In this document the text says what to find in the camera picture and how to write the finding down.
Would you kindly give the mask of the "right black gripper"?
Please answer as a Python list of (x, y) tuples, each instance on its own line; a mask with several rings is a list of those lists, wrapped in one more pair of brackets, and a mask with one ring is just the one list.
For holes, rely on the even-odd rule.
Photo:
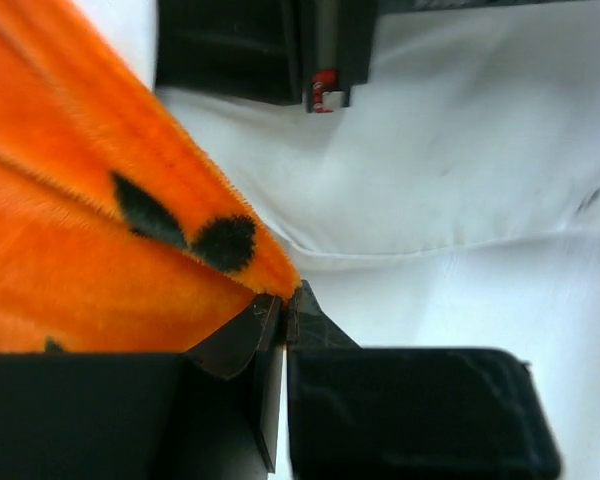
[(327, 113), (367, 82), (376, 1), (160, 1), (156, 84)]

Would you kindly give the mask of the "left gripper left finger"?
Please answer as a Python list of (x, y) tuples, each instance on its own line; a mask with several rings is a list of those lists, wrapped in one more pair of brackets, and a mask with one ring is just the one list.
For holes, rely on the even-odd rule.
[(0, 479), (264, 479), (276, 466), (279, 299), (181, 354), (0, 354)]

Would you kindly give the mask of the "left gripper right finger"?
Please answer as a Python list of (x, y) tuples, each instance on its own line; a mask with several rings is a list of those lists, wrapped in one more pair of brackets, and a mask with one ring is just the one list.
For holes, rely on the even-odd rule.
[(297, 479), (557, 479), (561, 456), (525, 362), (494, 348), (371, 348), (308, 283), (287, 317)]

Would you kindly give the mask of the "orange patterned pillowcase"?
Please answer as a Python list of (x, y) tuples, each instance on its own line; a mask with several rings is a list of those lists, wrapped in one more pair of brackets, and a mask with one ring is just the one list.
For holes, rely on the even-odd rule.
[(300, 276), (70, 1), (0, 1), (0, 353), (185, 351)]

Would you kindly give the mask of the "white pillow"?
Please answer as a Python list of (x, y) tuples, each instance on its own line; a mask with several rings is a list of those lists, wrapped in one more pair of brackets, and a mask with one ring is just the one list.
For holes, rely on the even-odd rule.
[(351, 337), (513, 352), (600, 479), (600, 1), (384, 16), (332, 114), (159, 95)]

